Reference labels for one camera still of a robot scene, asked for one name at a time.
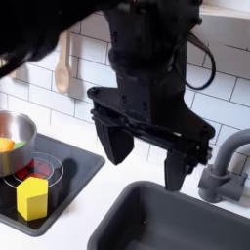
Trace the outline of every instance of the white countertop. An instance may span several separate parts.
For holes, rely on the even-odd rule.
[[[68,135],[65,131],[43,129],[43,134],[61,139],[66,143],[104,155],[100,143],[92,131],[81,136]],[[186,178],[182,192],[198,198],[197,185],[202,168],[198,167],[192,176]],[[127,185],[134,181],[147,180],[164,184],[163,168],[142,162],[139,155],[132,155],[119,166],[106,161],[105,166],[69,205],[60,218],[43,235],[37,238],[27,236],[15,229],[0,224],[1,249],[25,250],[68,250],[87,249],[90,235],[104,217],[114,200]],[[218,206],[250,218],[250,197],[243,197],[238,204],[221,202]]]

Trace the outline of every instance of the stove top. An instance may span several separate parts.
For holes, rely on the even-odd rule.
[[[37,135],[33,160],[12,176],[0,178],[0,222],[31,236],[45,233],[104,165],[94,153]],[[16,187],[28,177],[49,182],[48,215],[27,222],[17,211]]]

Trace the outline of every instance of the faucet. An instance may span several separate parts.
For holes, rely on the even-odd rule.
[[[202,172],[199,181],[199,196],[210,203],[222,200],[239,201],[244,191],[247,174],[233,175],[228,167],[234,152],[241,146],[250,144],[250,129],[241,130],[225,140],[214,164]]]

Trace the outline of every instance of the gray sink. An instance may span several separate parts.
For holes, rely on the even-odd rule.
[[[250,221],[164,187],[127,186],[88,250],[250,250]]]

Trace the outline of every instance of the yellow block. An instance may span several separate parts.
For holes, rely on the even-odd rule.
[[[17,208],[20,214],[32,221],[47,216],[48,181],[29,177],[17,187]]]

